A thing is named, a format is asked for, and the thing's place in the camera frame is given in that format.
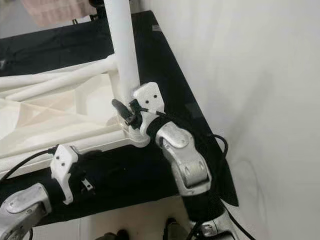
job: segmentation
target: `pink cloth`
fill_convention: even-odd
[[[71,21],[96,14],[89,0],[21,0],[33,20],[40,26]]]

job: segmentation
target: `white pvc pipe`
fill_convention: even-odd
[[[92,76],[114,70],[117,70],[117,63],[115,55],[112,54],[101,61],[84,66],[60,77],[38,83],[28,89],[6,96],[5,99],[12,101],[23,101],[58,88],[75,84],[81,79],[90,78]]]
[[[58,78],[65,75],[65,72],[58,73],[38,73],[38,74],[27,74],[17,76],[1,76],[0,77],[0,89],[3,88],[16,88],[32,84],[43,83],[50,79]]]
[[[120,77],[119,93],[127,105],[140,86],[130,4],[128,0],[104,0],[104,5]]]

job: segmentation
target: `white plastic bracket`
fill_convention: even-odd
[[[149,112],[142,111],[142,124],[140,133],[143,137],[148,137],[147,128],[150,123],[158,117],[155,113],[165,111],[165,102],[161,96],[158,84],[149,82],[139,87],[133,93],[134,98],[142,108],[149,109]]]
[[[51,177],[59,183],[65,200],[64,204],[68,205],[74,201],[73,194],[69,186],[69,173],[73,163],[78,161],[78,154],[74,146],[59,145],[50,163]]]

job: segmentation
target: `floor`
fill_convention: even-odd
[[[35,227],[33,240],[94,240],[120,229],[126,229],[131,240],[161,240],[168,217],[188,227],[187,213],[179,196]]]

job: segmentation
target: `black cloth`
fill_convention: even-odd
[[[209,150],[201,144],[197,148],[210,158],[215,176],[222,152],[165,36],[161,31],[153,30],[153,25],[158,25],[153,13],[132,15],[132,25],[140,83],[156,82],[165,102],[165,111],[190,122],[193,130],[204,136]],[[106,19],[13,36],[0,39],[0,76],[40,73],[103,59],[113,52]],[[41,225],[178,194],[170,165],[153,143],[144,148],[129,145],[97,153],[82,167],[95,186],[94,194],[75,196],[75,202],[68,206],[58,201]],[[215,181],[220,196],[228,203],[238,205],[227,164],[223,165],[220,177]],[[9,179],[0,186],[0,201],[37,182],[46,186],[50,199],[61,194],[57,183],[51,180],[50,169],[46,168]]]

